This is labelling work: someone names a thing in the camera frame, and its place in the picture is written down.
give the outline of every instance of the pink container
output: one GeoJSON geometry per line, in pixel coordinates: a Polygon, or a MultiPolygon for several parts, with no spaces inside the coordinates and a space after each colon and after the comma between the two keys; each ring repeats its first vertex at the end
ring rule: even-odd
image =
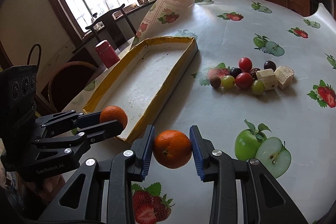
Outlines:
{"type": "Polygon", "coordinates": [[[96,45],[96,52],[105,64],[106,68],[111,68],[115,63],[120,61],[119,56],[107,40],[103,40],[96,45]]]}

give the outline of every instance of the wooden chair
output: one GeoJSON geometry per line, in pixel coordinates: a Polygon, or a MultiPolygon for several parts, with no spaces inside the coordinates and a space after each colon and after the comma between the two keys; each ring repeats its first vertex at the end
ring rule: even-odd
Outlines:
{"type": "Polygon", "coordinates": [[[115,42],[117,47],[120,47],[122,44],[124,44],[126,42],[126,39],[125,39],[123,33],[121,32],[121,30],[119,29],[119,27],[118,27],[116,21],[114,20],[112,14],[114,14],[117,11],[121,11],[122,14],[124,15],[128,25],[131,27],[134,35],[136,35],[136,33],[137,33],[137,31],[135,30],[132,22],[129,20],[128,16],[126,15],[126,13],[123,9],[124,7],[125,7],[125,4],[123,4],[119,8],[109,10],[108,12],[103,14],[102,16],[98,17],[90,26],[85,27],[85,29],[86,30],[91,30],[93,32],[94,36],[97,38],[97,41],[101,42],[102,39],[100,39],[97,31],[93,28],[93,26],[96,25],[99,22],[103,22],[103,24],[105,26],[105,29],[110,34],[111,38],[113,39],[113,41],[115,42]]]}
{"type": "Polygon", "coordinates": [[[96,69],[96,66],[83,61],[72,61],[61,66],[48,85],[53,110],[61,112],[87,86],[96,69]]]}

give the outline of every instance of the tangerine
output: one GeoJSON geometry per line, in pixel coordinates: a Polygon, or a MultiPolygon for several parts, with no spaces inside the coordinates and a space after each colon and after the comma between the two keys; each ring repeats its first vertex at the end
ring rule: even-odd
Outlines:
{"type": "Polygon", "coordinates": [[[103,111],[100,114],[99,121],[100,123],[102,122],[109,122],[112,120],[117,120],[119,121],[122,125],[123,128],[126,128],[127,125],[127,115],[125,111],[118,106],[108,106],[103,109],[103,111]]]}
{"type": "Polygon", "coordinates": [[[192,146],[189,138],[177,130],[166,130],[154,140],[153,154],[161,165],[176,169],[191,158],[192,146]]]}

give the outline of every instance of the metal bolt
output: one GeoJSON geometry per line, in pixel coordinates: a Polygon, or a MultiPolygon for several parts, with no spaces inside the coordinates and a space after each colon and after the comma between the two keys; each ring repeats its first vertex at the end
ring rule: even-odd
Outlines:
{"type": "Polygon", "coordinates": [[[133,152],[132,150],[125,150],[124,153],[123,153],[123,155],[124,155],[125,157],[130,157],[130,156],[132,156],[133,154],[134,154],[134,152],[133,152]]]}
{"type": "Polygon", "coordinates": [[[214,156],[221,156],[222,155],[222,151],[220,151],[220,150],[217,150],[217,149],[215,149],[215,150],[212,150],[212,154],[214,155],[214,156]]]}
{"type": "Polygon", "coordinates": [[[94,165],[96,163],[96,161],[94,159],[88,159],[86,160],[85,164],[87,166],[91,166],[91,165],[94,165]]]}
{"type": "Polygon", "coordinates": [[[258,165],[260,163],[260,161],[258,159],[253,158],[253,159],[250,159],[250,163],[252,165],[258,165]]]}

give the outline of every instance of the cherry tomato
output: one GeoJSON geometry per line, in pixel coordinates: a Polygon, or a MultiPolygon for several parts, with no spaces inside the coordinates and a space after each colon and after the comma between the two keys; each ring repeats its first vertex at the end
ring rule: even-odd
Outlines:
{"type": "Polygon", "coordinates": [[[252,61],[247,57],[241,58],[238,65],[243,72],[249,72],[252,69],[252,61]]]}
{"type": "Polygon", "coordinates": [[[242,90],[247,90],[252,86],[253,77],[248,72],[243,72],[236,77],[236,85],[242,90]]]}

